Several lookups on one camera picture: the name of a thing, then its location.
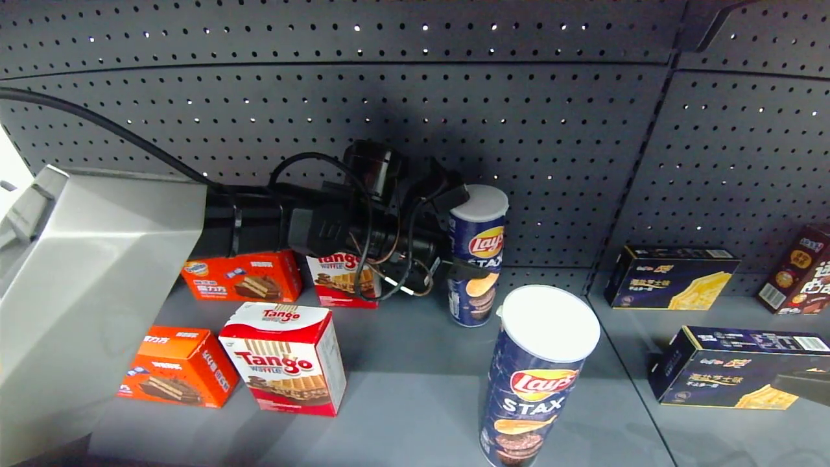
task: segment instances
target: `chip can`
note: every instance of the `chip can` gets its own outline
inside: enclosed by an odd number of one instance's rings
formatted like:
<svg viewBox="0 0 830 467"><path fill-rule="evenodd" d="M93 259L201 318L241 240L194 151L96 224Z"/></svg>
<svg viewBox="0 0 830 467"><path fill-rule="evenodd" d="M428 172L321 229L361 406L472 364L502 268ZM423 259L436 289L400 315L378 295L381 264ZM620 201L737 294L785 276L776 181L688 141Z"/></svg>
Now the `chip can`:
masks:
<svg viewBox="0 0 830 467"><path fill-rule="evenodd" d="M478 327L490 318L496 298L505 238L507 195L492 186L466 186L470 199L450 211L452 254L462 261L486 268L485 278L449 280L450 313L464 327Z"/></svg>
<svg viewBox="0 0 830 467"><path fill-rule="evenodd" d="M546 285L513 290L498 314L481 450L495 467L527 467L597 346L599 322L581 299Z"/></svg>

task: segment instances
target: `snack box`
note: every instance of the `snack box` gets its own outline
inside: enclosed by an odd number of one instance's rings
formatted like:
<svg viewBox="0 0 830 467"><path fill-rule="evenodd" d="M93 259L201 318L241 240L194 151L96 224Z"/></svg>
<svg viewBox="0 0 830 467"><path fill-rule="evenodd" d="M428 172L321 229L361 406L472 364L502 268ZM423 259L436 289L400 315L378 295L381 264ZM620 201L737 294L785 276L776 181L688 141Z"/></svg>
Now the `snack box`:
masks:
<svg viewBox="0 0 830 467"><path fill-rule="evenodd" d="M153 326L118 390L119 397L221 407L239 382L207 329Z"/></svg>
<svg viewBox="0 0 830 467"><path fill-rule="evenodd" d="M722 248L627 245L605 298L614 308L708 310L739 264Z"/></svg>
<svg viewBox="0 0 830 467"><path fill-rule="evenodd" d="M189 261L182 277L200 300L291 303L303 289L290 250Z"/></svg>
<svg viewBox="0 0 830 467"><path fill-rule="evenodd" d="M781 315L816 314L830 305L830 224L801 230L758 299Z"/></svg>
<svg viewBox="0 0 830 467"><path fill-rule="evenodd" d="M783 410L830 370L830 346L811 332L684 326L648 373L669 406Z"/></svg>
<svg viewBox="0 0 830 467"><path fill-rule="evenodd" d="M359 257L335 253L322 258L306 259L322 307L378 307L378 302L361 300L354 293L354 275ZM380 294L380 277L369 266L360 273L360 289L365 297L377 297Z"/></svg>
<svg viewBox="0 0 830 467"><path fill-rule="evenodd" d="M346 376L328 308L248 302L219 340L261 409L337 415Z"/></svg>

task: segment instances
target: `wire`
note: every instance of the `wire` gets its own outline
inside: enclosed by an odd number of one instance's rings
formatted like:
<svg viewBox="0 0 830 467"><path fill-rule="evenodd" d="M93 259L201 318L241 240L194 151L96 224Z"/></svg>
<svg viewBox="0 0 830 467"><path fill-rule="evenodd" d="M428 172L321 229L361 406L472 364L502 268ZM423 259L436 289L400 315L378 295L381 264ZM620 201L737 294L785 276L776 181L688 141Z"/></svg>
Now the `wire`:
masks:
<svg viewBox="0 0 830 467"><path fill-rule="evenodd" d="M189 165L183 163L181 160L178 160L175 157L171 156L170 154L159 148L157 145L154 145L153 143L145 140L141 136L136 135L132 131L127 130L123 126L102 116L101 114L97 114L93 111L87 110L84 107L78 106L77 104L73 104L69 101L64 101L62 99L58 99L57 97L41 94L39 92L25 91L23 89L16 89L13 87L0 87L0 99L4 99L7 101L28 102L30 104L46 106L80 117L84 120L87 120L100 126L105 130L109 130L110 132L116 134L117 136L120 136L124 140L129 141L130 143L133 143L140 149L150 153L156 159L161 160L165 164L181 172L183 175L186 175L191 180L201 184L206 184L214 189L226 191L225 185L210 180L208 177L200 174Z"/></svg>
<svg viewBox="0 0 830 467"><path fill-rule="evenodd" d="M391 297L394 293L400 290L403 287L403 283L407 281L409 278L409 273L412 271L413 268L413 235L415 230L415 219L417 219L418 211L424 205L424 200L420 199L415 206L413 206L413 211L410 214L411 217L409 218L409 229L407 231L407 267L406 270L403 272L403 276L398 280L398 284L392 288L389 292L386 292L384 295L380 297L365 297L363 295L363 291L355 288L355 292L358 295L358 298L364 300L365 302L380 302L381 300L386 300L387 298ZM360 277L360 273L363 272L365 266L365 258L361 258L360 262L358 263L358 267L354 270L354 276L356 278Z"/></svg>
<svg viewBox="0 0 830 467"><path fill-rule="evenodd" d="M432 279L432 273L430 272L429 268L427 268L427 265L424 264L420 259L416 259L415 264L422 267L423 270L427 272L427 288L424 289L423 292L415 292L414 294L415 297L424 297L428 295L430 292L432 292L432 285L434 284L434 281Z"/></svg>
<svg viewBox="0 0 830 467"><path fill-rule="evenodd" d="M398 187L398 181L395 180L396 199L398 201L398 206L400 206L401 205L401 202L400 202L401 197L400 197L400 193L397 191L397 187ZM389 212L389 207L387 206L387 208L383 211L383 213L386 214L388 212ZM349 236L352 238L352 243L354 243L354 247L358 251L360 251L360 243L358 243L358 240L354 237L354 235L351 232L349 232ZM386 263L392 257L392 255L395 253L395 248L398 247L398 240L400 240L400 238L401 238L401 216L399 215L398 216L398 231L395 233L395 240L392 242L392 247L389 249L389 253L386 253L386 255L384 255L380 259L367 258L366 262L369 263L369 264Z"/></svg>
<svg viewBox="0 0 830 467"><path fill-rule="evenodd" d="M366 258L369 256L369 247L372 241L372 229L373 229L373 221L372 221L372 196L369 194L369 191L366 189L366 185L358 178L357 175L344 163L340 162L339 160L331 157L330 155L325 155L319 152L301 152L296 155L292 155L286 160L283 160L279 163L279 165L271 172L271 176L268 178L268 188L273 189L276 185L276 180L280 177L280 174L284 172L289 165L295 164L300 162L301 160L306 159L317 159L322 160L324 162L328 162L329 164L337 167L346 178L350 179L352 183L354 183L360 191L363 193L364 198L366 198L366 210L367 210L367 220L366 223L368 227L366 228L366 241L364 242L363 251L360 252L360 261L358 263L358 268L355 270L356 274L354 275L354 290L358 294L358 297L362 297L360 293L360 273L363 271L363 265L366 264Z"/></svg>
<svg viewBox="0 0 830 467"><path fill-rule="evenodd" d="M383 256L380 259L376 259L376 260L371 260L370 259L369 260L370 264L386 263L392 257L392 255L395 253L395 248L398 247L398 240L400 240L400 238L401 238L401 213L400 213L401 192L400 192L400 189L398 189L398 179L395 179L395 188L394 188L394 190L395 190L395 202L398 205L398 230L395 233L395 241L392 242L392 247L389 248L389 253L386 253L386 255ZM386 209L383 211L383 214L385 215L388 212L389 212L389 206L386 207Z"/></svg>
<svg viewBox="0 0 830 467"><path fill-rule="evenodd" d="M427 272L427 280L426 280L427 288L424 289L423 292L415 292L414 290L412 290L410 288L406 288L406 287L401 287L401 290L403 290L404 292L406 292L410 295L413 295L415 297L424 297L424 296L427 296L432 291L432 285L434 284L433 279L432 279L432 273L429 272L429 269L427 268L427 265L424 264L421 260L415 259L414 262L415 262L415 264L417 264L418 266L423 268L424 271ZM382 273L374 264L370 264L369 269L375 271L375 273L377 273L381 278L384 278L384 279L388 278L389 280L394 282L394 279L391 279L389 276Z"/></svg>

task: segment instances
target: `perforated metal panel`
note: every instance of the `perforated metal panel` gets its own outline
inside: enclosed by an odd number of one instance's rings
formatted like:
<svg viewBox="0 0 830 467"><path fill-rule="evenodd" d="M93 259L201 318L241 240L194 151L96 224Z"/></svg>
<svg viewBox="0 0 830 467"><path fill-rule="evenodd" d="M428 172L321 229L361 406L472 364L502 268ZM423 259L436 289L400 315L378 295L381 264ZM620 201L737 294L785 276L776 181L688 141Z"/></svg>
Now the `perforated metal panel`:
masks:
<svg viewBox="0 0 830 467"><path fill-rule="evenodd" d="M828 2L744 2L721 15L704 49L683 53L679 67L829 77L828 17Z"/></svg>
<svg viewBox="0 0 830 467"><path fill-rule="evenodd" d="M0 78L308 61L666 62L683 2L8 2Z"/></svg>
<svg viewBox="0 0 830 467"><path fill-rule="evenodd" d="M663 80L659 66L302 65L155 68L12 80L77 102L226 183L264 184L282 157L358 138L435 155L510 196L511 265L589 267ZM167 171L59 111L3 103L4 130L46 163ZM314 161L286 178L334 175Z"/></svg>
<svg viewBox="0 0 830 467"><path fill-rule="evenodd" d="M830 83L678 72L603 266L624 243L722 245L765 273L830 220Z"/></svg>

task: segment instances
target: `gray shelf surface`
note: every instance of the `gray shelf surface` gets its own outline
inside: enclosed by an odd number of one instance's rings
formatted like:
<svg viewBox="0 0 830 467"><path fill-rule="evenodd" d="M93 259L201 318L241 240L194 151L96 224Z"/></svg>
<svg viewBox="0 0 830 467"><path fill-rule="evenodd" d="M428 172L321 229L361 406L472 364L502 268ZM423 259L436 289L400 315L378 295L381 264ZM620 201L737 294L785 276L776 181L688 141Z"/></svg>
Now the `gray shelf surface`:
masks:
<svg viewBox="0 0 830 467"><path fill-rule="evenodd" d="M830 334L830 313L776 316L753 297L721 296L708 312L614 310L602 296L608 275L588 299L680 467L827 467L830 408L805 399L788 410L661 406L648 385L649 354L683 325Z"/></svg>
<svg viewBox="0 0 830 467"><path fill-rule="evenodd" d="M458 327L445 300L436 292L334 310L348 377L337 418L259 410L244 386L216 410L115 398L89 454L177 465L486 465L478 420L499 320ZM315 305L313 290L298 303ZM217 331L238 305L197 302L179 284L156 322ZM537 465L672 466L605 336Z"/></svg>

